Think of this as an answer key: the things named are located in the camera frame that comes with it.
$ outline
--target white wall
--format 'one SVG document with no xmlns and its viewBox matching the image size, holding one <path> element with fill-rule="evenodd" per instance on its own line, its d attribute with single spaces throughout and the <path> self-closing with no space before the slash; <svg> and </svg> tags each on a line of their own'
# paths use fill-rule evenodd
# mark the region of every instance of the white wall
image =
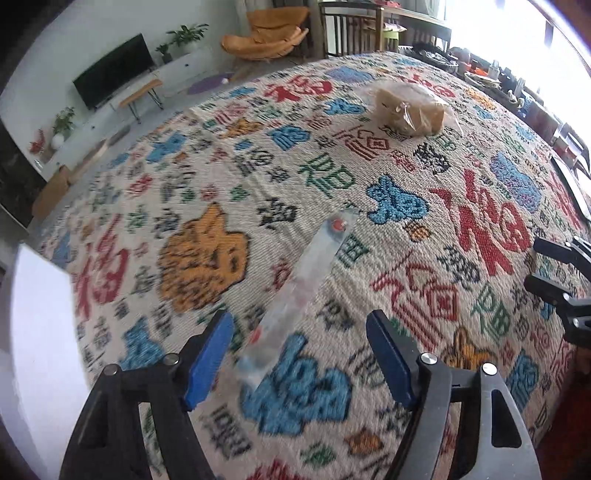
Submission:
<svg viewBox="0 0 591 480">
<path fill-rule="evenodd" d="M 219 43 L 223 35 L 239 32 L 235 5 L 235 0 L 74 0 L 41 32 L 14 71 L 0 96 L 0 118 L 34 165 L 28 148 L 39 128 L 49 131 L 55 115 L 67 106 L 76 109 L 75 124 L 90 115 L 72 80 L 138 33 L 160 64 L 154 49 L 169 40 L 167 30 L 207 23 L 202 42 L 212 46 L 218 63 L 214 69 L 227 68 L 232 59 Z"/>
</svg>

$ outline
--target purple mat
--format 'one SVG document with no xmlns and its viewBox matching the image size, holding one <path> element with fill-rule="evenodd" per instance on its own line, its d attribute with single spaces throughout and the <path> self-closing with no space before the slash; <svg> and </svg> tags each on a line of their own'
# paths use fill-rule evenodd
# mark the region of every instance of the purple mat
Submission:
<svg viewBox="0 0 591 480">
<path fill-rule="evenodd" d="M 195 82 L 189 87 L 189 89 L 187 90 L 187 94 L 197 95 L 198 93 L 212 90 L 216 87 L 219 87 L 222 84 L 223 79 L 230 78 L 231 76 L 231 73 L 221 73 L 220 75 L 213 75 L 203 80 L 199 80 L 198 82 Z"/>
</svg>

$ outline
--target wooden table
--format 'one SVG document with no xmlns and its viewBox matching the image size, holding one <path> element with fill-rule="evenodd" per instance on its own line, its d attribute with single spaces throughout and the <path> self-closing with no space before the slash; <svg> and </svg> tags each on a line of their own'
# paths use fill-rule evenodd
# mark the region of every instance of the wooden table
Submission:
<svg viewBox="0 0 591 480">
<path fill-rule="evenodd" d="M 148 95 L 150 95 L 150 98 L 156 103 L 156 105 L 158 105 L 158 107 L 160 107 L 161 110 L 164 109 L 164 107 L 162 105 L 162 101 L 160 101 L 160 98 L 158 97 L 156 90 L 154 90 L 156 87 L 160 87 L 162 85 L 163 84 L 160 79 L 150 80 L 143 87 L 140 87 L 138 90 L 136 90 L 134 93 L 129 95 L 127 98 L 121 100 L 119 102 L 119 107 L 121 108 L 124 106 L 129 106 L 129 110 L 131 110 L 131 113 L 134 114 L 135 119 L 140 124 L 142 121 L 139 119 L 138 109 L 135 106 L 135 101 L 147 93 Z"/>
</svg>

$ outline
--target patterned rug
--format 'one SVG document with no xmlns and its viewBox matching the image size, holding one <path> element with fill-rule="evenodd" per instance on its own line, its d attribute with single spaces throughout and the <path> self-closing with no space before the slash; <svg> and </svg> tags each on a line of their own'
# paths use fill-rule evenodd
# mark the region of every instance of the patterned rug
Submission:
<svg viewBox="0 0 591 480">
<path fill-rule="evenodd" d="M 417 82 L 463 130 L 408 138 L 357 95 L 374 79 Z M 229 309 L 235 334 L 191 413 L 228 480 L 381 479 L 409 416 L 365 337 L 382 309 L 419 350 L 454 367 L 495 363 L 535 441 L 573 357 L 553 308 L 522 287 L 537 271 L 581 295 L 536 236 L 588 238 L 545 145 L 459 79 L 391 53 L 297 66 L 179 113 L 97 174 L 40 251 L 72 274 L 75 326 L 92 382 L 157 361 Z M 330 276 L 283 345 L 266 387 L 234 363 L 322 221 L 361 210 Z M 449 464 L 449 415 L 441 465 Z M 165 476 L 141 406 L 152 472 Z"/>
</svg>

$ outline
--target plastic bag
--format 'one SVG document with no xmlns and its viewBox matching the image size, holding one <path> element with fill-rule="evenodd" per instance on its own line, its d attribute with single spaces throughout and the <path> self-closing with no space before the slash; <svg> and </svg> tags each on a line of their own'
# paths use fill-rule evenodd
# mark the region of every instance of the plastic bag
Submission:
<svg viewBox="0 0 591 480">
<path fill-rule="evenodd" d="M 359 96 L 376 117 L 404 135 L 437 135 L 443 127 L 462 135 L 452 106 L 418 83 L 383 80 L 367 85 Z"/>
</svg>

